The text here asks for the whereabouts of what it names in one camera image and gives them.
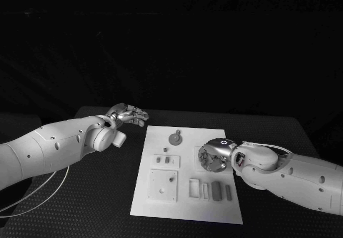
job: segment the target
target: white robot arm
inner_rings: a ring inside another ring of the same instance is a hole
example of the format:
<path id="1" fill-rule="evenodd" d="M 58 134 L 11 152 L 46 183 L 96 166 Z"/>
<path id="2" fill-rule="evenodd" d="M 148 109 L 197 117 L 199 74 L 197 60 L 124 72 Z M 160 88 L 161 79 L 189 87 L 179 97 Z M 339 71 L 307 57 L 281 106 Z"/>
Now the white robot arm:
<path id="1" fill-rule="evenodd" d="M 121 147 L 122 123 L 144 126 L 148 114 L 137 107 L 117 104 L 102 116 L 47 124 L 16 140 L 0 144 L 0 190 L 26 178 L 55 172 L 111 144 Z"/>
<path id="2" fill-rule="evenodd" d="M 222 172 L 230 163 L 236 175 L 259 190 L 316 211 L 343 215 L 343 167 L 317 158 L 277 154 L 272 145 L 216 138 L 199 150 L 203 168 Z"/>

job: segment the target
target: small gray part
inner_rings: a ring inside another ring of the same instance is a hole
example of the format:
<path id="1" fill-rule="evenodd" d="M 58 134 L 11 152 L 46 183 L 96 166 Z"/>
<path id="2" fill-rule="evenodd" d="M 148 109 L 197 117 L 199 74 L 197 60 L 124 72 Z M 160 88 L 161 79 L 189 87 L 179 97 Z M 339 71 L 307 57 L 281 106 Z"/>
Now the small gray part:
<path id="1" fill-rule="evenodd" d="M 225 185 L 225 190 L 226 190 L 228 201 L 230 201 L 232 200 L 232 197 L 230 197 L 230 187 L 228 185 Z"/>
<path id="2" fill-rule="evenodd" d="M 216 182 L 212 182 L 210 183 L 210 187 L 212 187 L 212 198 L 213 198 L 213 201 L 222 201 L 222 189 L 220 189 L 220 183 L 216 181 Z"/>

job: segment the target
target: dark wall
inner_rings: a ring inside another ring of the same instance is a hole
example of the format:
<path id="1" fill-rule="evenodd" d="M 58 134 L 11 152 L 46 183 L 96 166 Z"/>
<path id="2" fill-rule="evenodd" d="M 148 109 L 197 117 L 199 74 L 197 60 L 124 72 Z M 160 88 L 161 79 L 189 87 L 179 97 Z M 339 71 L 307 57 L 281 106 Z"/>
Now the dark wall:
<path id="1" fill-rule="evenodd" d="M 290 116 L 324 154 L 341 143 L 340 9 L 326 1 L 189 1 L 9 11 L 1 111 L 37 114 L 43 124 L 120 102 Z"/>

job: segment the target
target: robotic hand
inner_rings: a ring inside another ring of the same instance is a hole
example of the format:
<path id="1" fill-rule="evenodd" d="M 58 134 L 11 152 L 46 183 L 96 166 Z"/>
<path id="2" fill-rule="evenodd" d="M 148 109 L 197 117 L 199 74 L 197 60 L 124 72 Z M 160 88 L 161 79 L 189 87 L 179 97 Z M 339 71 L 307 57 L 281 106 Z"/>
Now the robotic hand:
<path id="1" fill-rule="evenodd" d="M 285 154 L 271 150 L 277 148 Z M 205 170 L 219 173 L 228 163 L 245 183 L 316 211 L 343 215 L 343 167 L 284 148 L 216 138 L 197 153 Z"/>
<path id="2" fill-rule="evenodd" d="M 33 176 L 55 172 L 111 144 L 121 147 L 122 123 L 144 126 L 148 114 L 137 107 L 117 104 L 105 115 L 47 124 L 16 140 L 0 144 L 0 190 Z"/>

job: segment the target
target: textured table surface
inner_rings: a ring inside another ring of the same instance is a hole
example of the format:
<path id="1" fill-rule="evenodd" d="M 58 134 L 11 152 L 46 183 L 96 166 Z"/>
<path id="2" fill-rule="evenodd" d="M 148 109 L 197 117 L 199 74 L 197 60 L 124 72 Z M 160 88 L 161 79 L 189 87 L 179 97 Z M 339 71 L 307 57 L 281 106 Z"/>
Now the textured table surface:
<path id="1" fill-rule="evenodd" d="M 105 107 L 82 107 L 75 118 L 102 115 Z M 147 125 L 223 129 L 228 139 L 274 144 L 317 157 L 294 118 L 147 110 Z M 243 225 L 130 216 L 147 127 L 125 124 L 121 148 L 94 152 L 71 166 L 60 190 L 32 212 L 10 218 L 4 238 L 98 237 L 343 237 L 343 217 L 300 207 L 235 176 Z M 52 194 L 66 169 L 58 171 L 14 214 Z M 49 175 L 37 176 L 30 192 Z"/>

